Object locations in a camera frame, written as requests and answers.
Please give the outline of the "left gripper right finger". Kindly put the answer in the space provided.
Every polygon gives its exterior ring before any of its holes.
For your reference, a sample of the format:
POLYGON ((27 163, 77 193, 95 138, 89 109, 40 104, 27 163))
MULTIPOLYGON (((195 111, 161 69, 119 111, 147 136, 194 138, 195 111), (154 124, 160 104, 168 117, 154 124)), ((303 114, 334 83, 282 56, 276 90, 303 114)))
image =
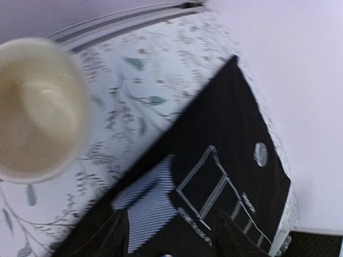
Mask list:
POLYGON ((256 246, 222 209, 213 211, 214 256, 269 256, 256 246))

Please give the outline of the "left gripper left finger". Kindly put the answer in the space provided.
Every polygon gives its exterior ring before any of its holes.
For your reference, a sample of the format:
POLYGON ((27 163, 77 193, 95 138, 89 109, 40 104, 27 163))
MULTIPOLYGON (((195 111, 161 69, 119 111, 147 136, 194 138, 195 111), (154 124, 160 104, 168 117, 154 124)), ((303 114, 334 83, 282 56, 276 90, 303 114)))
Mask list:
POLYGON ((61 245, 61 256, 127 256, 129 220, 126 210, 115 211, 96 232, 82 243, 81 235, 73 236, 61 245))

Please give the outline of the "dealt blue card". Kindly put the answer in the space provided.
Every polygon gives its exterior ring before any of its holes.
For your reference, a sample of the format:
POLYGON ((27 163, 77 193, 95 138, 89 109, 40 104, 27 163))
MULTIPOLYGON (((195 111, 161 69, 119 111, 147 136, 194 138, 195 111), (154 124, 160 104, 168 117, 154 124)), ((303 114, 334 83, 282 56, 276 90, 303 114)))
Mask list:
POLYGON ((175 188, 171 170, 173 157, 173 155, 165 157, 148 173, 122 190, 111 202, 112 208, 130 209, 149 196, 152 196, 152 200, 156 200, 159 196, 170 193, 175 188))
POLYGON ((128 209, 128 253, 133 253, 159 232, 174 216, 176 209, 163 195, 156 200, 148 197, 128 209))

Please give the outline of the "clear acrylic dealer button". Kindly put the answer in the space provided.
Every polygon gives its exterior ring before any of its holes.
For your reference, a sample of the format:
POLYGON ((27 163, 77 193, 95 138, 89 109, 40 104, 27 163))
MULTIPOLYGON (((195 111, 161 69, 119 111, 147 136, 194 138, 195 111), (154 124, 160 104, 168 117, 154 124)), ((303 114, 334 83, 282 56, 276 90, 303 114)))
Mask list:
POLYGON ((255 144, 254 159, 260 167, 265 167, 268 162, 268 151, 267 147, 262 142, 255 144))

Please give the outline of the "black poker playing mat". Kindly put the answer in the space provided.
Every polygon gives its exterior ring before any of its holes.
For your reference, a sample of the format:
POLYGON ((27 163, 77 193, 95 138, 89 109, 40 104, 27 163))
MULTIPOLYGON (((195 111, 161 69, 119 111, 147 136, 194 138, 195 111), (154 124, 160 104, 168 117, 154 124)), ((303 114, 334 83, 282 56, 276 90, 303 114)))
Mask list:
MULTIPOLYGON (((115 211, 128 213, 127 209, 113 209, 111 202, 169 155, 174 156, 171 172, 175 188, 165 196, 176 215, 127 256, 214 256, 213 211, 219 209, 269 254, 290 179, 237 57, 221 68, 175 124, 81 219, 66 240, 81 235, 77 243, 82 243, 115 211), (265 167, 254 159, 257 142, 267 147, 265 167)), ((63 243, 55 256, 61 256, 63 243)))

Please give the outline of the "cream ceramic mug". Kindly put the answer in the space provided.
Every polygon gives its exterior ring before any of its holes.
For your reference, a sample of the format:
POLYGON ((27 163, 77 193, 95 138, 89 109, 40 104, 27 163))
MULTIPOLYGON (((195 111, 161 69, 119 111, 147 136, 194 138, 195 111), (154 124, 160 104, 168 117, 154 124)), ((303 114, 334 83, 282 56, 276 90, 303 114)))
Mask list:
POLYGON ((91 99, 69 51, 47 39, 1 44, 1 180, 62 174, 86 143, 91 99))

